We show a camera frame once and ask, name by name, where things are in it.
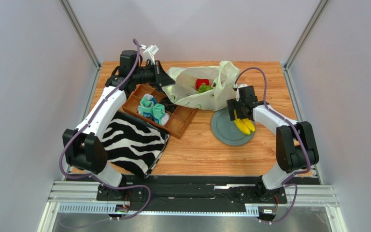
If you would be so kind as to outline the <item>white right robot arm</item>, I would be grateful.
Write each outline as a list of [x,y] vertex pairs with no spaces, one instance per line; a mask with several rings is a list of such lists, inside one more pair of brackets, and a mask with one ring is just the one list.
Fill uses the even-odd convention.
[[255,122],[276,136],[276,164],[258,183],[263,191],[284,186],[297,174],[306,174],[319,161],[312,125],[292,120],[274,110],[265,100],[259,101],[253,86],[234,85],[236,97],[227,101],[230,119],[248,126]]

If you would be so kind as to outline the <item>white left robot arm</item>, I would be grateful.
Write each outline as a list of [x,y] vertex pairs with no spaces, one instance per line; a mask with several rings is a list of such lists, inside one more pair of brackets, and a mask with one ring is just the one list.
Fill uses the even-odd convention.
[[108,153],[101,139],[118,109],[127,101],[139,84],[166,87],[175,81],[155,59],[156,45],[140,45],[137,50],[125,50],[120,55],[119,66],[107,79],[100,99],[88,116],[75,128],[62,135],[64,149],[61,161],[86,171],[108,188],[122,190],[123,176],[108,163]]

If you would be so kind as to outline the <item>red apple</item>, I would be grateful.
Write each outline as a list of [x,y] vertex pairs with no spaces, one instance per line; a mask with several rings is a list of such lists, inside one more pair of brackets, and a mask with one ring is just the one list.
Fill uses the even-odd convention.
[[210,86],[210,82],[208,79],[197,79],[195,82],[196,90],[199,90],[201,86]]

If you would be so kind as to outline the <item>yellow banana bunch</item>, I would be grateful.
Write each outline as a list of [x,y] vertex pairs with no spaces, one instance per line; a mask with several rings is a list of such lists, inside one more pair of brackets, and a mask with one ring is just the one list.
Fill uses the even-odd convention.
[[233,111],[235,120],[233,121],[236,127],[245,135],[251,135],[256,132],[256,127],[253,121],[248,118],[239,119],[237,118],[236,110]]

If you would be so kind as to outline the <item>green grape bunch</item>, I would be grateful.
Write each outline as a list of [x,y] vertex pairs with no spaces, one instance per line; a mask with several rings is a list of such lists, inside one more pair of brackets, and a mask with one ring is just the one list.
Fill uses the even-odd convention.
[[198,88],[198,93],[204,93],[204,92],[207,92],[207,91],[212,90],[212,89],[213,89],[212,86],[206,85],[205,83],[202,83]]

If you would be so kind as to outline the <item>pale green plastic bag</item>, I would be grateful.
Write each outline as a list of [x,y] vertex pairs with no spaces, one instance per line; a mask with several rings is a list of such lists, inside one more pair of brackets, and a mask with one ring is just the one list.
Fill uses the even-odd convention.
[[[218,111],[227,107],[227,100],[235,98],[233,87],[239,73],[240,69],[231,61],[222,61],[217,66],[171,67],[167,74],[175,84],[162,89],[176,105]],[[196,87],[199,79],[207,79],[212,89],[199,93]]]

